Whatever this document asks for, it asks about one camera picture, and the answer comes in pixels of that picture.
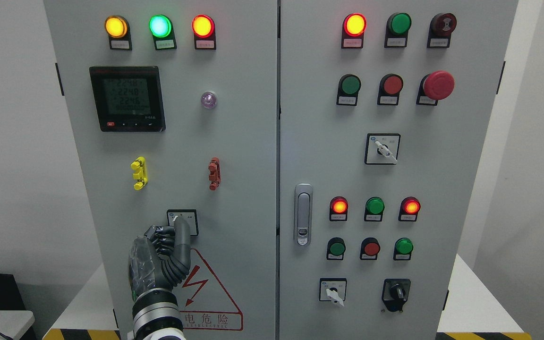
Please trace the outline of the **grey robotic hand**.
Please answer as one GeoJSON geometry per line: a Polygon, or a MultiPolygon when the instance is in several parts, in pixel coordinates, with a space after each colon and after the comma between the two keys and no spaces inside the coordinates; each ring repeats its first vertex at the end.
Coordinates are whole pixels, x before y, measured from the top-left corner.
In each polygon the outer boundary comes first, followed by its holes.
{"type": "Polygon", "coordinates": [[[190,226],[181,216],[134,239],[128,258],[133,301],[151,289],[173,290],[182,283],[191,267],[190,250],[190,226]]]}

